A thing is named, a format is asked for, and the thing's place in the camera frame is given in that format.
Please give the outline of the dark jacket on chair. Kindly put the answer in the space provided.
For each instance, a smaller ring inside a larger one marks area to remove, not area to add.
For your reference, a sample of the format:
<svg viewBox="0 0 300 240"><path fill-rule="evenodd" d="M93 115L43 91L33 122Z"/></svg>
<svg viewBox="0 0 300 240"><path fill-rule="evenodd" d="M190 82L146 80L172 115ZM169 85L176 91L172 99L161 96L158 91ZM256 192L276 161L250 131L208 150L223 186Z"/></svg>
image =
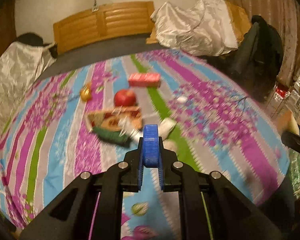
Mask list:
<svg viewBox="0 0 300 240"><path fill-rule="evenodd" d="M252 26L236 51L203 57L226 74L256 101L264 103L276 83L283 61L283 45L277 30L262 16L254 15Z"/></svg>

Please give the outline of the wooden headboard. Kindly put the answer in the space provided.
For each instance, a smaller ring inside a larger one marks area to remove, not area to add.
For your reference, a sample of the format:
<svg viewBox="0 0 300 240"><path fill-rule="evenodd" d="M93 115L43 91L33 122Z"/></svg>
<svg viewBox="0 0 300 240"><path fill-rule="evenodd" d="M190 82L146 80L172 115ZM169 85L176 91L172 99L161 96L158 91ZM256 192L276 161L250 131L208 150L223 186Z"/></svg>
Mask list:
<svg viewBox="0 0 300 240"><path fill-rule="evenodd" d="M111 38L149 34L153 12L152 1L103 4L97 11L78 12L53 24L57 53Z"/></svg>

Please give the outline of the white satin cloth right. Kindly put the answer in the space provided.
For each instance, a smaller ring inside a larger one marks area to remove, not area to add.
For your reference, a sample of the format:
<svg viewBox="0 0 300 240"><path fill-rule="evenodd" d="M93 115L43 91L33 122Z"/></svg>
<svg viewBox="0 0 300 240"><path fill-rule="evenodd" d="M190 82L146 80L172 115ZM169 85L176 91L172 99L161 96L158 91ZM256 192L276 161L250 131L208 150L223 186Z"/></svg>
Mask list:
<svg viewBox="0 0 300 240"><path fill-rule="evenodd" d="M198 0L189 9L165 2L151 15L160 45L194 56L219 56L238 48L225 0Z"/></svg>

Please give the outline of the white satin cloth left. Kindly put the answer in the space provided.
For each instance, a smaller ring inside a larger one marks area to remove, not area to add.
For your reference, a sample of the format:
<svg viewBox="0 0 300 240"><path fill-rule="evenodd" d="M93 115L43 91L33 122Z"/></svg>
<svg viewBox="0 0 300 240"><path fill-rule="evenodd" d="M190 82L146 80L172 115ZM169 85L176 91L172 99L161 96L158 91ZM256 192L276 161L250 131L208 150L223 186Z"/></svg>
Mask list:
<svg viewBox="0 0 300 240"><path fill-rule="evenodd" d="M13 42L0 57L0 136L11 115L26 92L56 59L46 46L31 46Z"/></svg>

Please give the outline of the golden round ornament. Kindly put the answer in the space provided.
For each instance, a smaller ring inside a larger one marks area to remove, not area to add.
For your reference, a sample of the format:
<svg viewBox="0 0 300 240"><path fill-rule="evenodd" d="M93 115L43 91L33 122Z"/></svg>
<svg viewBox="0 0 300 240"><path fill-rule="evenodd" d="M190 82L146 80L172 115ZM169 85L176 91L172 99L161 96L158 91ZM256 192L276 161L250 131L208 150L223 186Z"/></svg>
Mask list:
<svg viewBox="0 0 300 240"><path fill-rule="evenodd" d="M91 100L91 83L86 83L80 90L80 98L83 102Z"/></svg>

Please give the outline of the beige patterned curtain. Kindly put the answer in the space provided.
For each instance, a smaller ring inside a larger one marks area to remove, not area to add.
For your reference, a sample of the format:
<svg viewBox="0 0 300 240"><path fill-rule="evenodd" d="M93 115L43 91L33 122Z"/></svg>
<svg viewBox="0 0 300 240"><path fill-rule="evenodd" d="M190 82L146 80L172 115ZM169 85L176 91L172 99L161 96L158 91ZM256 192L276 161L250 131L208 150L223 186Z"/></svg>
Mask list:
<svg viewBox="0 0 300 240"><path fill-rule="evenodd" d="M289 87L300 74L300 5L296 0L227 0L245 9L247 15L262 16L279 33L283 62L278 81Z"/></svg>

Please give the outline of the pink red small box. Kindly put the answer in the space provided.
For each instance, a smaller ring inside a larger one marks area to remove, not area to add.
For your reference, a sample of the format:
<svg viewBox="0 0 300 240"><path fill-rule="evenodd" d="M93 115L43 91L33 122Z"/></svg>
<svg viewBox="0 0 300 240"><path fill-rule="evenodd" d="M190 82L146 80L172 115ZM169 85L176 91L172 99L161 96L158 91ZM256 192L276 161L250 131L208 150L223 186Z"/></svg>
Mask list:
<svg viewBox="0 0 300 240"><path fill-rule="evenodd" d="M161 75L159 73L133 73L128 78L131 87L159 87Z"/></svg>

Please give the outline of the colourful striped floral bedspread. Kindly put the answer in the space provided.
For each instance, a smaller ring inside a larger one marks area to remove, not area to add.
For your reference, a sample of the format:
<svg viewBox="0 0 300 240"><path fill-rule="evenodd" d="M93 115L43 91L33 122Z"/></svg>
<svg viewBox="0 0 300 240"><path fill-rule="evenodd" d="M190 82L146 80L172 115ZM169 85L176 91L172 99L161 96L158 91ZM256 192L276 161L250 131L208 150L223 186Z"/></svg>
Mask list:
<svg viewBox="0 0 300 240"><path fill-rule="evenodd" d="M159 73L159 87L131 87L133 73ZM80 90L91 83L91 100ZM219 170L260 204L279 188L289 165L271 120L235 83L179 51L156 50L98 62L33 85L0 139L0 211L23 228L82 171L101 172L123 160L126 148L89 132L84 115L115 108L131 89L142 128L127 118L120 132L136 148L146 124L177 124L168 138L197 171Z"/></svg>

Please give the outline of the long red printed box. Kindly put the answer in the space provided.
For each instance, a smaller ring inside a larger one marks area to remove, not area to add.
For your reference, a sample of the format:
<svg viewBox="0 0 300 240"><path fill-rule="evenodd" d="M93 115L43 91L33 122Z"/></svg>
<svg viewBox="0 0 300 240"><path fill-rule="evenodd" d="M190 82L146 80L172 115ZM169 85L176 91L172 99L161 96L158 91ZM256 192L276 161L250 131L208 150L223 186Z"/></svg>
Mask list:
<svg viewBox="0 0 300 240"><path fill-rule="evenodd" d="M127 118L134 128L142 128L142 115L140 107L115 107L97 111L89 111L84 115L84 121L89 132L94 127L101 127L112 132L120 131L119 120Z"/></svg>

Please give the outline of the red apple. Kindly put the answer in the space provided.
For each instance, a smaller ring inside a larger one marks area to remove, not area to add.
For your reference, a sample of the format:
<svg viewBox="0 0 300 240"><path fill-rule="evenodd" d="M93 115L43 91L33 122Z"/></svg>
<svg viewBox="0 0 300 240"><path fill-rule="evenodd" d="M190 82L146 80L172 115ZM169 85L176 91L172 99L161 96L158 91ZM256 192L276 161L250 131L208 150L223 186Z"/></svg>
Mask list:
<svg viewBox="0 0 300 240"><path fill-rule="evenodd" d="M136 104L136 95L131 89L121 89L114 95L116 107L130 107Z"/></svg>

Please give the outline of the white crumpled tissue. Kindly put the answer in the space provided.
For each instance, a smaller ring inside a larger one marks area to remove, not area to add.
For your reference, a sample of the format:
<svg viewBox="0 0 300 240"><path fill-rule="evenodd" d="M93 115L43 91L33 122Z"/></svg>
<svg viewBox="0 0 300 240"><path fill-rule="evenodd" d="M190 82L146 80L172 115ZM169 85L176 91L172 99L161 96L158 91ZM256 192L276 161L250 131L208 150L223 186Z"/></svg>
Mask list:
<svg viewBox="0 0 300 240"><path fill-rule="evenodd" d="M162 138L162 140L166 140L169 134L176 126L176 122L171 118L165 118L162 120L160 125L158 126L158 135Z"/></svg>

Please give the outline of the green turf piece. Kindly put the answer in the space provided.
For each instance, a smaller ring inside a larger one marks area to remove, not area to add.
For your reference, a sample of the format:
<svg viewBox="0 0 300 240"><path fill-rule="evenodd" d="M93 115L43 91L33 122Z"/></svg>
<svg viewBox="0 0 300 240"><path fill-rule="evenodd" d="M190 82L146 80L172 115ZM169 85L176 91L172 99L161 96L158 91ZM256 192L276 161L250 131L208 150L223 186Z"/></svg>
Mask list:
<svg viewBox="0 0 300 240"><path fill-rule="evenodd" d="M127 147L130 143L129 136L120 131L114 132L102 127L94 126L93 133L96 134L100 140L111 144Z"/></svg>

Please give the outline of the white satin cloth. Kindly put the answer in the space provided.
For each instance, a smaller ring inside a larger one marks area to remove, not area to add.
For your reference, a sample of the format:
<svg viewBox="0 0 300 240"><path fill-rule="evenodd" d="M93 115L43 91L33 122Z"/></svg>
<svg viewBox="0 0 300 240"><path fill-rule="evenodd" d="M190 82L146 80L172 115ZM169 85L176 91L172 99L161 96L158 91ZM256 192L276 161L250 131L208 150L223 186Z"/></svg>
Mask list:
<svg viewBox="0 0 300 240"><path fill-rule="evenodd" d="M225 0L198 0L189 9L165 2L151 15L160 45L194 56L219 56L238 48Z"/></svg>
<svg viewBox="0 0 300 240"><path fill-rule="evenodd" d="M46 46L31 46L13 42L0 57L0 136L11 115L26 92L56 59Z"/></svg>

